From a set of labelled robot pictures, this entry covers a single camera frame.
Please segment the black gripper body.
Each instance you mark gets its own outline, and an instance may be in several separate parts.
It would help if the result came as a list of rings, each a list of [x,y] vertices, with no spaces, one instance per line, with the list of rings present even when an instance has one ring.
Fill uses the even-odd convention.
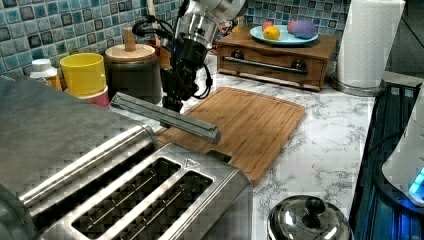
[[[204,99],[208,96],[208,89],[200,95],[195,83],[197,71],[207,67],[204,63],[207,54],[206,47],[190,39],[177,38],[173,42],[169,68],[161,71],[162,88],[165,96],[163,106],[175,112],[180,112],[183,101],[194,97]]]

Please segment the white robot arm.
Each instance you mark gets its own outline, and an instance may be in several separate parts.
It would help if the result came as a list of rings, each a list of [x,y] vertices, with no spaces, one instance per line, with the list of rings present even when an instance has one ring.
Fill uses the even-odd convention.
[[[242,16],[248,0],[184,0],[179,9],[170,47],[170,66],[161,71],[162,103],[179,112],[183,102],[206,98],[213,84],[205,58],[220,23]]]

